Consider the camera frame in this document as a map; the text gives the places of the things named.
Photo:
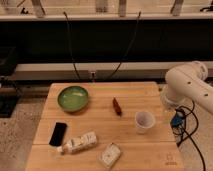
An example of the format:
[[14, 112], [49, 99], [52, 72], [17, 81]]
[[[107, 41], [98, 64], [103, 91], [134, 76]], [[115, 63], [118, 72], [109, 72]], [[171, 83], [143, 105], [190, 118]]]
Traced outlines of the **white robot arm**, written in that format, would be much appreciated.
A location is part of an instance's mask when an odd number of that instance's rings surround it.
[[200, 61], [171, 68], [165, 74], [162, 103], [167, 108], [175, 108], [189, 98], [213, 115], [213, 87], [205, 82], [207, 77], [208, 68]]

